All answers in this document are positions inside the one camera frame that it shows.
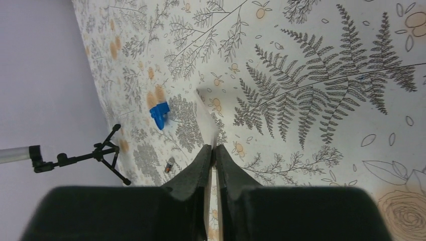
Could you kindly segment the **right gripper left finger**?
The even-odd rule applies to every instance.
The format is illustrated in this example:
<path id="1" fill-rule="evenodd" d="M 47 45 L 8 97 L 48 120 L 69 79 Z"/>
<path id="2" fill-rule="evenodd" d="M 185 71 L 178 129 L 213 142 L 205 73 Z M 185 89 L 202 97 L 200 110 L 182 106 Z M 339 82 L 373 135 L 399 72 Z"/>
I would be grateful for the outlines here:
<path id="1" fill-rule="evenodd" d="M 38 205 L 22 240 L 207 240 L 212 147 L 161 186 L 63 186 Z"/>

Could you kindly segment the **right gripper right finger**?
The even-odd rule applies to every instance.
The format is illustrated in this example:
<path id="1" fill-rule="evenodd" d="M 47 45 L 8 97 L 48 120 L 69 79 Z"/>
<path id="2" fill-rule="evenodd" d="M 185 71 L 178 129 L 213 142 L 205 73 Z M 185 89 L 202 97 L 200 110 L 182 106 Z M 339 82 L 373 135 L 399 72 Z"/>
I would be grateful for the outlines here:
<path id="1" fill-rule="evenodd" d="M 391 240 L 370 196 L 353 187 L 267 187 L 215 148 L 223 240 Z"/>

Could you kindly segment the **white remote battery cover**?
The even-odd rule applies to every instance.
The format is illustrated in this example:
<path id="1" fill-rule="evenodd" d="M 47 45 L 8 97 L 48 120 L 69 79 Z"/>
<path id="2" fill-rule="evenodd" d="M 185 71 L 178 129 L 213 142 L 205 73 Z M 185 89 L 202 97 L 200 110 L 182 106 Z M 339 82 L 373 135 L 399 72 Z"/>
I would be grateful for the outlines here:
<path id="1" fill-rule="evenodd" d="M 219 129 L 209 113 L 207 107 L 204 105 L 198 91 L 194 92 L 194 106 L 193 111 L 199 127 L 201 137 L 205 144 L 211 145 L 213 148 L 217 146 Z"/>

